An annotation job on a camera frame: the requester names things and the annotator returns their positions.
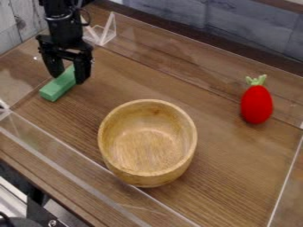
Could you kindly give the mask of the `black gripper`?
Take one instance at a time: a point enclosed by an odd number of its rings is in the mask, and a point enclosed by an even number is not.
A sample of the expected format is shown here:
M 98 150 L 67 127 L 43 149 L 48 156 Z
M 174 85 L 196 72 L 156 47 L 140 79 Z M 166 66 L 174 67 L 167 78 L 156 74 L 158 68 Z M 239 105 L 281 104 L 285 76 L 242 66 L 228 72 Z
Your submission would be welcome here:
M 66 68 L 63 59 L 74 62 L 76 84 L 91 75 L 92 46 L 83 40 L 83 28 L 88 25 L 80 17 L 47 17 L 48 35 L 38 35 L 39 53 L 50 74 L 58 78 Z

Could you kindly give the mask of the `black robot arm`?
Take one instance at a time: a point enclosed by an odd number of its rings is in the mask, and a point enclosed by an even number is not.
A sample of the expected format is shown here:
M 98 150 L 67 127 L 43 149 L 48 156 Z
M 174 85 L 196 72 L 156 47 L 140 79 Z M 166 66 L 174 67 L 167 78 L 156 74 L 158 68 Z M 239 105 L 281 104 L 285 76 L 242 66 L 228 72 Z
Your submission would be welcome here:
M 82 84 L 91 75 L 94 47 L 83 39 L 83 28 L 90 22 L 82 22 L 82 8 L 75 0 L 39 0 L 39 4 L 44 7 L 50 32 L 36 36 L 47 70 L 59 78 L 66 71 L 63 60 L 71 61 L 76 84 Z

